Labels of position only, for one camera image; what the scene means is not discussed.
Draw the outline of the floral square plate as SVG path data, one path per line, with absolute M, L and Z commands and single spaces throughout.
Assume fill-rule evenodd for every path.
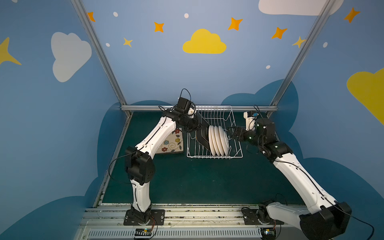
M 163 152 L 162 150 L 159 150 L 156 152 L 156 154 L 160 154 L 160 155 L 165 155 L 165 154 L 183 154 L 184 151 L 180 151 L 180 150 L 171 150 L 171 151 L 166 151 L 166 152 Z
M 184 150 L 183 132 L 181 128 L 176 128 L 167 138 L 162 142 L 157 151 L 163 152 L 171 150 Z

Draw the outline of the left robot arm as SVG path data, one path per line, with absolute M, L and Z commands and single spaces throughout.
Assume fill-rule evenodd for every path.
M 157 150 L 178 125 L 188 130 L 197 129 L 199 122 L 195 113 L 196 105 L 180 97 L 175 106 L 163 111 L 157 125 L 140 143 L 126 149 L 125 171 L 133 189 L 133 203 L 128 216 L 137 224 L 147 225 L 152 219 L 150 181 L 156 171 L 154 156 Z

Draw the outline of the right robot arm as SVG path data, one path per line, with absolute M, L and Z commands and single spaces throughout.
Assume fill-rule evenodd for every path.
M 230 135 L 257 146 L 260 152 L 286 177 L 304 201 L 305 208 L 278 202 L 259 206 L 255 215 L 262 225 L 280 221 L 301 230 L 309 240 L 330 240 L 345 233 L 352 209 L 328 194 L 300 164 L 292 149 L 276 137 L 275 123 L 255 118 L 252 127 L 230 127 Z

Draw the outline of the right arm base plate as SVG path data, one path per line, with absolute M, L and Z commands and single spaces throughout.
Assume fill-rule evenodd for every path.
M 279 220 L 273 220 L 267 213 L 266 209 L 250 209 L 248 207 L 241 208 L 245 225 L 284 225 Z

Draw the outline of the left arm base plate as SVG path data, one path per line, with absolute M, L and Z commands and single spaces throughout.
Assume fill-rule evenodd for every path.
M 163 226 L 165 221 L 164 210 L 147 210 L 142 213 L 134 208 L 126 212 L 124 226 Z

